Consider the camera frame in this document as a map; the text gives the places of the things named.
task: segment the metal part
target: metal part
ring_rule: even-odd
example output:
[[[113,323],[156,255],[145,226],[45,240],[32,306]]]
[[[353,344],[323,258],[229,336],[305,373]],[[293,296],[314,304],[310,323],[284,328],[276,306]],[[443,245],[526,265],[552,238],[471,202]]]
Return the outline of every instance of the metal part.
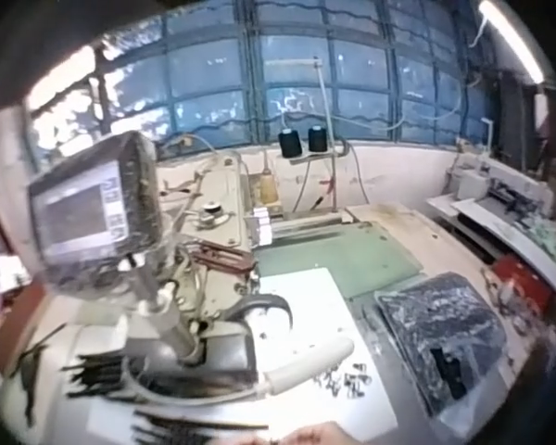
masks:
[[[194,261],[215,271],[243,275],[256,266],[251,253],[237,248],[227,248],[204,240],[198,240],[195,246],[196,249],[190,252]]]
[[[222,312],[220,318],[227,322],[240,322],[247,312],[254,309],[282,309],[288,314],[290,328],[293,327],[293,313],[286,299],[273,294],[256,294],[242,297],[235,305]]]
[[[130,254],[120,261],[118,270],[125,275],[136,299],[152,312],[158,310],[158,282],[143,253]]]
[[[158,293],[158,306],[155,311],[145,301],[138,303],[138,313],[146,319],[158,332],[160,338],[167,343],[181,362],[196,363],[200,360],[203,349],[197,337],[189,329],[174,299]]]

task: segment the red object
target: red object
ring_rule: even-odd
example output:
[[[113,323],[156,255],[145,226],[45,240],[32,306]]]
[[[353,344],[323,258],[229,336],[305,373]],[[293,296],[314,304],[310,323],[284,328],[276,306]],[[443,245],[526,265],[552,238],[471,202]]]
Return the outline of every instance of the red object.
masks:
[[[492,265],[492,272],[503,283],[513,279],[536,312],[543,314],[546,311],[554,294],[551,287],[519,258],[514,255],[502,257]]]
[[[247,274],[256,267],[251,253],[204,240],[198,242],[198,250],[192,252],[192,258],[199,264],[225,273]]]

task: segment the white tube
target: white tube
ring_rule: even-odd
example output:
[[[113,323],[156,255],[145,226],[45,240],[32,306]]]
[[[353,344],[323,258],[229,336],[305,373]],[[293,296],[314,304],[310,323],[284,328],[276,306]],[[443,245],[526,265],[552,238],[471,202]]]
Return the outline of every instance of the white tube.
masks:
[[[265,373],[267,392],[276,396],[292,389],[340,364],[353,351],[354,342],[348,337],[337,337],[328,341],[294,362]]]
[[[492,151],[492,136],[494,134],[494,121],[488,118],[482,118],[480,119],[480,121],[485,123],[488,128],[488,134],[486,138],[486,152],[490,154],[490,152]]]
[[[325,89],[325,82],[323,81],[322,64],[319,63],[319,59],[317,62],[318,63],[315,65],[315,69],[319,79],[319,86],[322,89],[323,109],[325,111],[325,121],[327,123],[327,136],[330,140],[330,148],[332,149],[332,177],[334,178],[334,190],[332,190],[332,211],[337,212],[337,180],[335,179],[335,158],[337,158],[337,153],[335,152],[334,125],[332,123],[332,114],[327,97],[327,90]]]
[[[175,397],[161,396],[160,394],[146,389],[133,377],[127,359],[121,362],[121,371],[123,380],[127,384],[128,389],[146,401],[174,406],[206,406],[228,403],[231,401],[241,401],[244,399],[261,399],[267,394],[276,396],[336,366],[346,359],[346,357],[349,357],[353,351],[354,342],[350,338],[337,337],[311,350],[311,352],[305,354],[298,360],[270,371],[269,373],[265,373],[265,381],[261,384],[257,384],[251,389],[205,399],[178,399]]]

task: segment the fluorescent light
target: fluorescent light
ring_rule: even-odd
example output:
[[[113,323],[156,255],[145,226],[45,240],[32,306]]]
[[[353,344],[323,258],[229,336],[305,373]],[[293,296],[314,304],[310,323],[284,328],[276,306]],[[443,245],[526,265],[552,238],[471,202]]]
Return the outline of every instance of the fluorescent light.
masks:
[[[521,36],[513,28],[507,18],[504,17],[497,6],[489,0],[484,0],[480,3],[479,10],[482,15],[492,23],[492,26],[500,32],[504,40],[507,41],[507,44],[509,44],[519,60],[521,60],[521,63],[523,63],[525,70],[529,73],[534,83],[544,82],[544,73],[537,64],[536,58],[531,54],[531,51]]]

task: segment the pipe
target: pipe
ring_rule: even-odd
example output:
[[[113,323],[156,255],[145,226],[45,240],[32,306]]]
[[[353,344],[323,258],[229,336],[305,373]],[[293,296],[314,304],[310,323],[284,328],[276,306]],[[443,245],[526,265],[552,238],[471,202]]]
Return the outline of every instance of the pipe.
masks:
[[[325,81],[323,80],[322,65],[322,62],[318,58],[315,59],[314,66],[317,71],[319,86],[322,89],[323,108],[325,110],[325,121],[327,123],[327,136],[329,138],[330,146],[332,149],[332,177],[334,178],[334,190],[332,191],[332,211],[337,212],[337,180],[335,177],[335,159],[337,158],[337,153],[335,153],[334,125],[332,123],[332,114],[327,97],[327,90],[325,89]]]

